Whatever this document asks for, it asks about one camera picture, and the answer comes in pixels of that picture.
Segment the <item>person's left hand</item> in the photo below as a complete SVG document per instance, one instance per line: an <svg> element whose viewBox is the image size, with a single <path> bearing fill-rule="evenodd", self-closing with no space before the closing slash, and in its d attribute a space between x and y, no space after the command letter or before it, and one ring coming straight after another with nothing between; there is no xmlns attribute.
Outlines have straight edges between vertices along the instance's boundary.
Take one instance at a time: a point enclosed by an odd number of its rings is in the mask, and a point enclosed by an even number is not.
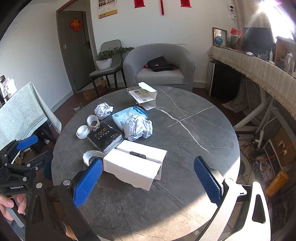
<svg viewBox="0 0 296 241"><path fill-rule="evenodd" d="M27 207L27 197L26 194L18 194L16 196L16 201L18 203L18 213L23 214L25 212L25 209ZM1 213L4 216L5 219L9 221L13 221L14 219L12 216L9 214L7 211L7 208L13 208L14 207L14 202L12 199L8 198L7 196L0 195L0 208L1 208Z"/></svg>

